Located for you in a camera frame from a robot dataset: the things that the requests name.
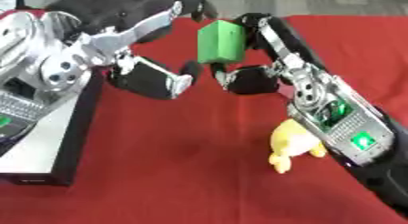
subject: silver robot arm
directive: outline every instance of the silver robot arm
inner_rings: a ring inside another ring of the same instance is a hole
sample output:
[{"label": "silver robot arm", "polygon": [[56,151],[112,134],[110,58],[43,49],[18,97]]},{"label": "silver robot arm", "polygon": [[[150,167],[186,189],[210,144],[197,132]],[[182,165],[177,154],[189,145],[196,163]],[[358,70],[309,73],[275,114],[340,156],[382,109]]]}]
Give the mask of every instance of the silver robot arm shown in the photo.
[{"label": "silver robot arm", "polygon": [[[247,47],[262,49],[273,63],[229,72],[232,79],[217,79],[221,85],[238,94],[276,92],[277,80],[293,86],[289,116],[318,137],[367,189],[408,217],[406,127],[330,74],[284,19],[246,14],[235,23],[245,28]],[[226,73],[220,66],[211,65],[213,74]],[[258,81],[272,85],[255,87]]]},{"label": "silver robot arm", "polygon": [[134,56],[129,46],[165,35],[180,15],[215,17],[212,5],[206,0],[113,1],[61,0],[41,15],[19,11],[0,20],[0,144],[24,135],[78,95],[100,68],[113,67],[107,79],[115,87],[147,97],[176,98],[194,83],[197,63],[174,74]]}]

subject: yellow plush toy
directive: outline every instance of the yellow plush toy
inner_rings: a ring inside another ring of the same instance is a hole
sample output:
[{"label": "yellow plush toy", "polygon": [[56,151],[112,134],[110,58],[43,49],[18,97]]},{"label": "yellow plush toy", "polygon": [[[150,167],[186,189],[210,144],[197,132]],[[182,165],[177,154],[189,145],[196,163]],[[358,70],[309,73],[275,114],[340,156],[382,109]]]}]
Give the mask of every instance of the yellow plush toy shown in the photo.
[{"label": "yellow plush toy", "polygon": [[322,142],[293,119],[285,120],[273,131],[270,146],[273,153],[269,161],[281,174],[291,169],[291,157],[309,152],[322,158],[327,153]]}]

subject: gray floor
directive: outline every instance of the gray floor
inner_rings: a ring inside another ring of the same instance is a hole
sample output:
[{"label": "gray floor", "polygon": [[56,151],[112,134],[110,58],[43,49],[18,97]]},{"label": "gray floor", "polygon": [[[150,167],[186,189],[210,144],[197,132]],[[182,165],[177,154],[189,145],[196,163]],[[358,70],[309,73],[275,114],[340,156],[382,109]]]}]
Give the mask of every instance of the gray floor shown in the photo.
[{"label": "gray floor", "polygon": [[[35,7],[54,0],[26,0]],[[408,0],[210,0],[221,17],[247,12],[286,15],[408,15]]]}]

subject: red tablecloth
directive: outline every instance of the red tablecloth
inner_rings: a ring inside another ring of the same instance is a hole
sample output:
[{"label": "red tablecloth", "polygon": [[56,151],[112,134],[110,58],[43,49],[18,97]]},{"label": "red tablecloth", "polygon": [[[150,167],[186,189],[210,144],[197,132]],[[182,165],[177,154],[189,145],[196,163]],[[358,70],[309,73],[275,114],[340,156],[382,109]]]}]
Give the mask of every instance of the red tablecloth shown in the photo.
[{"label": "red tablecloth", "polygon": [[[408,125],[408,18],[295,16],[327,63]],[[200,25],[138,52],[170,66],[196,56]],[[248,63],[262,63],[251,52]],[[175,101],[104,86],[71,188],[0,186],[0,223],[405,223],[331,158],[302,156],[278,175],[270,132],[285,119],[278,94],[237,97],[206,71]]]}]

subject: green block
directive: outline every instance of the green block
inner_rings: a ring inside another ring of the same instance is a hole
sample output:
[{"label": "green block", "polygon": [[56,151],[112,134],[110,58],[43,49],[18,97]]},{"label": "green block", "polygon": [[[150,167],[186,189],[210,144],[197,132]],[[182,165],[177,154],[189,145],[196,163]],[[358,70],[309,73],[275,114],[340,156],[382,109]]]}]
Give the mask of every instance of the green block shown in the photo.
[{"label": "green block", "polygon": [[245,56],[245,30],[240,25],[218,20],[199,30],[198,61],[237,63]]}]

